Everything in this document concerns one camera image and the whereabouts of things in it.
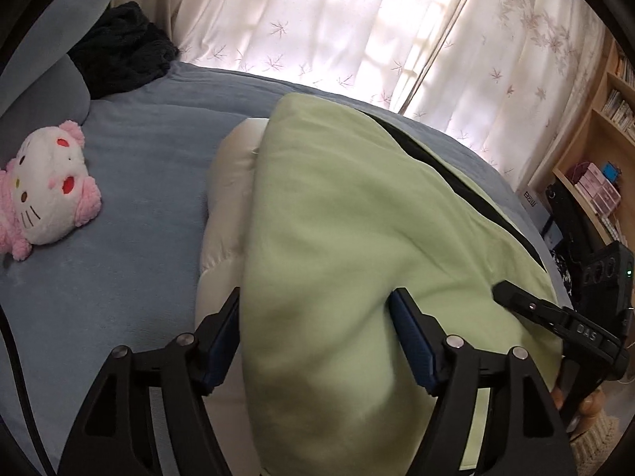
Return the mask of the right hand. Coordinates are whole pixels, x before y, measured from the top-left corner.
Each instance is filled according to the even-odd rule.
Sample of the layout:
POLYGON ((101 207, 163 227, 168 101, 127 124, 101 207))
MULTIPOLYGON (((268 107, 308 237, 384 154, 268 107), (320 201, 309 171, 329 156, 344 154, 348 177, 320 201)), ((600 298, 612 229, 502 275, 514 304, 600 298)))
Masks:
POLYGON ((566 431, 571 436, 578 436, 590 430, 597 419, 600 418, 605 402, 606 395, 603 389, 601 387, 596 388, 580 403, 566 431))

